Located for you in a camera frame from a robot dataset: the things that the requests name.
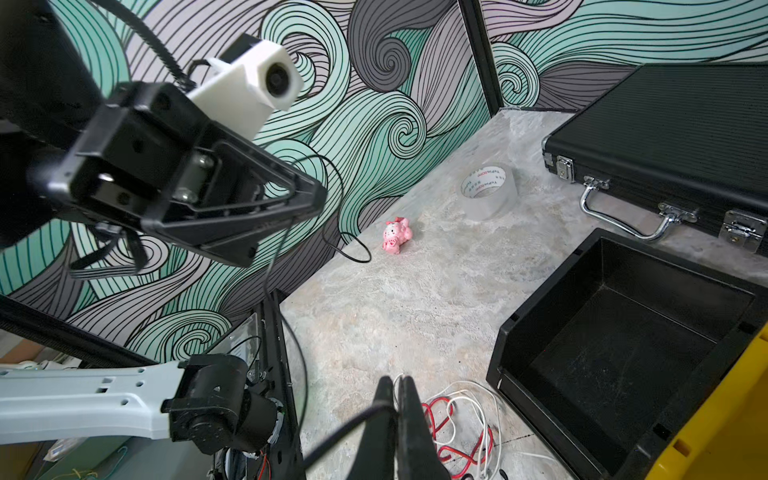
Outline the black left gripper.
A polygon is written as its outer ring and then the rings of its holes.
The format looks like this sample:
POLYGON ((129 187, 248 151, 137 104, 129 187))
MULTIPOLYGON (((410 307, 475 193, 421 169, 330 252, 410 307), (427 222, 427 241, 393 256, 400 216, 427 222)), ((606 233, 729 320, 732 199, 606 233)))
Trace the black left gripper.
POLYGON ((318 216, 320 181, 210 119, 167 83, 123 83, 75 119, 26 119, 26 230, 56 216, 116 224, 231 266, 318 216))

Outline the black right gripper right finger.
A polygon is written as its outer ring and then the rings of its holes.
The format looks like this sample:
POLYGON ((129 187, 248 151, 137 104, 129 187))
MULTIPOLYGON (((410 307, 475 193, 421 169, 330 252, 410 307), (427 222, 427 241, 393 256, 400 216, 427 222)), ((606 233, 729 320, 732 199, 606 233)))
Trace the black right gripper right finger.
POLYGON ((450 478, 438 459, 415 382, 403 376, 398 383, 398 478, 450 478))

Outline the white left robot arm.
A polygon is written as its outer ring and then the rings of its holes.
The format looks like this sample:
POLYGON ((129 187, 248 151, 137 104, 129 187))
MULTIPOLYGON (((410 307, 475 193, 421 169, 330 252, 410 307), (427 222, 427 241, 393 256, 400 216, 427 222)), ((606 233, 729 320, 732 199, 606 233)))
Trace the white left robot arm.
MULTIPOLYGON (((319 215, 315 177, 258 146, 303 120, 302 66, 260 39, 191 82, 164 47, 172 83, 117 84, 109 96, 46 1, 1 5, 2 311, 15 295, 78 303, 54 339, 86 337, 110 308, 161 324, 161 307, 213 262, 252 265, 261 240, 319 215)), ((113 371, 12 374, 1 386, 5 443, 130 435, 191 441, 206 454, 254 452, 280 431, 278 406, 245 386, 246 364, 194 355, 113 371)))

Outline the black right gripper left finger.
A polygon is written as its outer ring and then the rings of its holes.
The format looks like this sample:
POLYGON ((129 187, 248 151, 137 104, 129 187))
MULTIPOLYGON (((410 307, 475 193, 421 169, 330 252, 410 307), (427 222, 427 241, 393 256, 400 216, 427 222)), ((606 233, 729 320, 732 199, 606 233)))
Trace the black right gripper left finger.
POLYGON ((355 459, 347 476, 351 480, 394 478, 397 436, 397 410, 394 385, 390 377, 382 377, 377 385, 373 406, 378 410, 365 422, 355 459))

